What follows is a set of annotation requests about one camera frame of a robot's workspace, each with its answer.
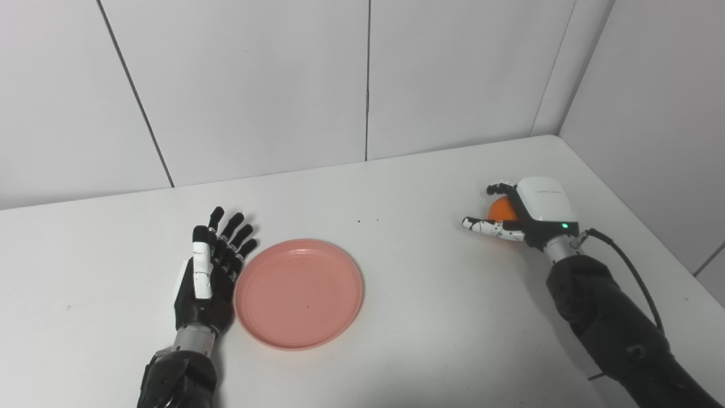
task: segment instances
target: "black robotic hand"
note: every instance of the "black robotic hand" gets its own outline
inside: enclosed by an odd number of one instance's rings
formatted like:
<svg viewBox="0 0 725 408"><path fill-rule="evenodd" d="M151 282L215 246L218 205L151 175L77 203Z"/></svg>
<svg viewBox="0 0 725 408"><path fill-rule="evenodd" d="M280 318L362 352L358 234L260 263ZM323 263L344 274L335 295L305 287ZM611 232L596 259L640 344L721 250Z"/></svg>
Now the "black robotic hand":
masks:
<svg viewBox="0 0 725 408"><path fill-rule="evenodd" d="M234 214L217 236L223 216L224 210L217 207L208 227L198 225L194 228L194 256L186 264L174 303L177 330L184 325L198 324L211 327L219 336L229 326L234 283L244 259L257 247L257 241L254 238L247 240L254 231L252 225L239 228L244 222L242 213Z"/></svg>
<svg viewBox="0 0 725 408"><path fill-rule="evenodd" d="M234 214L217 236L223 216L224 210L217 207L208 226L194 228L194 256L186 264L174 302L176 340L146 365L138 408L213 405L218 379L210 356L231 321L234 283L244 259L257 247L257 241L249 239L252 226L239 228L242 213Z"/></svg>

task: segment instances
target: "fingertip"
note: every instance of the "fingertip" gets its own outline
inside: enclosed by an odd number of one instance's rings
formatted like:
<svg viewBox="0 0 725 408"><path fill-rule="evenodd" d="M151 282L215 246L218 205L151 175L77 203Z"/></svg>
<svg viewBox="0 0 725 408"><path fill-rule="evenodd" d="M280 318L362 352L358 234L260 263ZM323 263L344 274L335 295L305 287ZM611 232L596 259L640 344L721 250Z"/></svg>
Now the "fingertip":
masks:
<svg viewBox="0 0 725 408"><path fill-rule="evenodd" d="M209 228L205 225L197 225L191 234L192 242L209 242Z"/></svg>
<svg viewBox="0 0 725 408"><path fill-rule="evenodd" d="M218 206L212 211L212 215L209 217L209 228L217 230L222 217L224 217L224 208Z"/></svg>

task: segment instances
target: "robotic hand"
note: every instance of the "robotic hand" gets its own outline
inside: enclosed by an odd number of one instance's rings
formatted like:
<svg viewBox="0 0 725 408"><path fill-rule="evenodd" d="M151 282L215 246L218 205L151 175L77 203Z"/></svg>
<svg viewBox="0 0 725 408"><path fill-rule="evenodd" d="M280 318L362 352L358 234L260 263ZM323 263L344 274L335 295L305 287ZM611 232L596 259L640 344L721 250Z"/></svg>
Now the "robotic hand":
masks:
<svg viewBox="0 0 725 408"><path fill-rule="evenodd" d="M488 186L501 194L487 219L465 217L463 226L493 237L524 241L552 262L547 288L556 309L604 375L617 380L642 408L722 408L670 352L654 302L619 247L596 229L579 234L576 213L561 183L526 177ZM611 245L630 267L657 324L619 288L609 269L584 255L588 236Z"/></svg>
<svg viewBox="0 0 725 408"><path fill-rule="evenodd" d="M176 340L146 365L138 408L211 408L217 375L210 359L215 340L233 314L232 295L244 259L257 247L242 213L234 214L217 236L224 210L209 225L194 228L194 256L184 271L174 309Z"/></svg>

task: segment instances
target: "white table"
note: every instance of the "white table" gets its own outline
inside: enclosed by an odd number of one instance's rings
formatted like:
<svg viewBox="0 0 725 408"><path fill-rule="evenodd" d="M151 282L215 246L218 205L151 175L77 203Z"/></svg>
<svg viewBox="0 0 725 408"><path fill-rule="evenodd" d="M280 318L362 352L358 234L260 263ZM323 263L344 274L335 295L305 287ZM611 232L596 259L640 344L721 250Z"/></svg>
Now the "white table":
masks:
<svg viewBox="0 0 725 408"><path fill-rule="evenodd" d="M460 226L485 215L489 182L529 175L561 180L582 226L624 248L676 357L725 401L725 310L562 140L541 136L0 211L3 405L135 406L144 365L173 341L191 230L223 205L246 211L262 248L339 245L365 297L345 333L309 351L267 348L234 323L215 356L219 407L626 406L614 382L586 380L544 286L546 258ZM585 251L645 307L612 250L591 240Z"/></svg>

